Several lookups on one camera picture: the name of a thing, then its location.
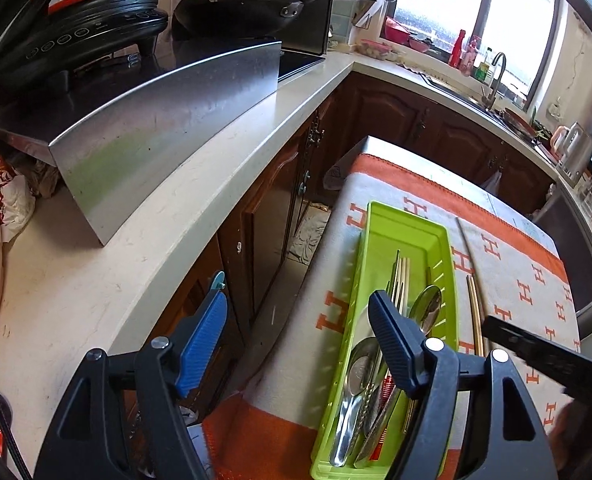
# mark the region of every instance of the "metal faucet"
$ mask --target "metal faucet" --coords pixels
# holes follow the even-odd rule
[[[494,57],[494,60],[492,61],[492,66],[494,66],[494,67],[496,66],[496,64],[498,63],[498,60],[500,59],[501,56],[503,56],[503,64],[500,67],[500,76],[498,76],[498,79],[496,80],[495,85],[494,85],[494,81],[492,81],[491,92],[489,93],[488,96],[485,95],[485,88],[483,87],[483,98],[481,99],[481,102],[487,110],[491,110],[492,106],[494,106],[494,101],[496,100],[496,92],[498,92],[498,86],[500,85],[500,81],[503,78],[503,74],[505,73],[505,69],[507,68],[507,56],[505,56],[504,52],[499,52],[498,54],[496,54],[496,57]]]

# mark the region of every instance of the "black pan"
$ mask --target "black pan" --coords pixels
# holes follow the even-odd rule
[[[181,0],[173,11],[172,27],[189,37],[259,38],[272,36],[295,20],[305,4],[265,0]]]

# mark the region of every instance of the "black cable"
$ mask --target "black cable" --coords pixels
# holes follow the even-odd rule
[[[5,440],[7,441],[7,448],[9,450],[9,454],[13,458],[13,462],[15,463],[16,467],[18,468],[18,472],[22,477],[22,480],[32,480],[31,474],[29,473],[29,469],[27,469],[27,465],[24,463],[22,459],[22,455],[20,454],[20,450],[18,450],[18,445],[13,438],[13,433],[9,424],[7,423],[6,418],[4,418],[4,413],[2,412],[2,407],[0,406],[0,429],[2,430],[2,435],[4,436]]]

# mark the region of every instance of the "induction stove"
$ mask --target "induction stove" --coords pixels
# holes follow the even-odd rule
[[[282,81],[324,60],[325,58],[322,56],[314,56],[314,54],[298,52],[297,50],[285,50],[283,48],[281,50],[281,64],[278,68],[278,81]]]

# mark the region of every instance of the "green plastic basket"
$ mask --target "green plastic basket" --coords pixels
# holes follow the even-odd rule
[[[358,261],[351,288],[351,300],[346,318],[345,333],[338,355],[338,366],[333,377],[329,400],[323,413],[311,458],[311,476],[316,480],[380,480],[383,479],[402,443],[402,425],[407,411],[407,397],[402,394],[387,426],[387,435],[380,458],[362,469],[353,467],[362,438],[343,467],[329,463],[329,452],[337,424],[343,380],[347,373],[355,323],[367,307],[374,290],[385,289],[391,277],[396,251],[410,258],[409,304],[432,283],[442,290],[443,305],[431,336],[445,341],[458,350],[458,308],[452,251],[445,227],[420,216],[378,202],[367,208],[367,225],[361,235]]]

